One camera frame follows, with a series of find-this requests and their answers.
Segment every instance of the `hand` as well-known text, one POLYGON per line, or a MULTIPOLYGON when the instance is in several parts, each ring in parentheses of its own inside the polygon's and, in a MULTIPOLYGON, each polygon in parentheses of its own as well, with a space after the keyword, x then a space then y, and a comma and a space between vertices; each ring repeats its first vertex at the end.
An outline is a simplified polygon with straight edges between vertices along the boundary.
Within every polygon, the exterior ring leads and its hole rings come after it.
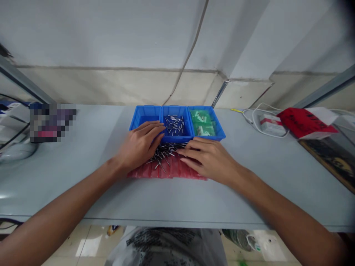
POLYGON ((158 135, 165 130, 163 125, 164 123, 159 121, 145 122, 128 132, 127 138, 112 160, 117 162, 126 174, 144 164, 153 157, 164 136, 164 134, 158 135))
POLYGON ((198 164, 188 158, 180 159, 200 175, 225 185, 230 186, 236 179, 252 174, 249 169, 237 163, 218 141, 195 137, 185 149, 179 149, 177 153, 200 162, 198 164))

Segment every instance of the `forearm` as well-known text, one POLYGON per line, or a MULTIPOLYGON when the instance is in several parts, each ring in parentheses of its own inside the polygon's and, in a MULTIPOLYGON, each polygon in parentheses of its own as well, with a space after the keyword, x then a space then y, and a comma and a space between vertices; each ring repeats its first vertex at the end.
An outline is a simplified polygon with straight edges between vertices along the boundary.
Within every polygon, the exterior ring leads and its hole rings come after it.
POLYGON ((254 173, 249 171, 242 182, 232 187, 257 208, 303 266, 340 264, 346 248, 335 235, 254 173))
POLYGON ((41 265, 70 235, 94 202, 126 174, 109 160, 58 196, 0 243, 0 265, 41 265))

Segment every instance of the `blue storage tray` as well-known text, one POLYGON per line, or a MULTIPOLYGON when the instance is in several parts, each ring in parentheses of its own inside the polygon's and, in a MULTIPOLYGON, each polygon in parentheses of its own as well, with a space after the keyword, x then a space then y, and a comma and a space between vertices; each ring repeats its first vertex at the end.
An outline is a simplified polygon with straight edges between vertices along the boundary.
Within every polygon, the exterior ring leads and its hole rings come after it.
POLYGON ((134 130, 146 121, 161 121, 161 106, 137 105, 129 130, 134 130))
POLYGON ((182 116, 184 119, 184 135, 183 136, 168 136, 168 131, 164 130, 165 136, 162 139, 162 142, 173 142, 173 143, 184 143, 192 140, 193 138, 193 129, 191 125, 191 116, 189 110, 186 106, 178 105, 164 105, 161 109, 160 122, 166 125, 164 116, 167 115, 177 115, 182 116))
POLYGON ((205 139, 211 139, 211 140, 216 140, 216 141, 221 141, 222 139, 226 138, 226 134, 224 133, 221 124, 218 121, 218 118, 216 116, 216 113, 214 112, 212 106, 188 106, 189 109, 189 116, 190 116, 190 122, 191 122, 191 128, 192 128, 192 133, 194 137, 201 137, 205 139), (214 129, 215 131, 215 136, 196 136, 195 135, 195 130, 193 129, 193 124, 192 124, 192 118, 191 118, 191 110, 206 110, 208 111, 211 120, 215 121, 216 127, 214 129))

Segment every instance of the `metal pin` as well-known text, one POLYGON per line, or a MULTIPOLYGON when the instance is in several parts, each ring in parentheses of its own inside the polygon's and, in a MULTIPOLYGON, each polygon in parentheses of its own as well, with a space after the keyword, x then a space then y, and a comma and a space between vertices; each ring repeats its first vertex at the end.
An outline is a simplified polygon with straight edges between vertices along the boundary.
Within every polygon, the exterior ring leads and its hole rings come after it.
POLYGON ((168 160, 164 157, 164 159, 166 160, 166 162, 168 163, 168 165, 170 166, 170 164, 169 164, 169 162, 168 162, 168 160))

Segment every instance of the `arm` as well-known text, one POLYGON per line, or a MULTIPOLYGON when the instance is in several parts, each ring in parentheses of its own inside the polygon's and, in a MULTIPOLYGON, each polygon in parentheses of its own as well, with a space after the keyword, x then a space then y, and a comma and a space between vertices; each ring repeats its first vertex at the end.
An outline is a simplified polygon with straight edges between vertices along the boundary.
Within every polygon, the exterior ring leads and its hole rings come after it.
POLYGON ((216 141, 194 138, 179 154, 199 174, 225 184, 253 204, 303 266, 341 265, 346 248, 301 208, 238 164, 216 141))
POLYGON ((165 127, 146 122, 130 131, 118 154, 58 196, 0 243, 0 265, 41 265, 66 240, 97 199, 151 158, 165 127))

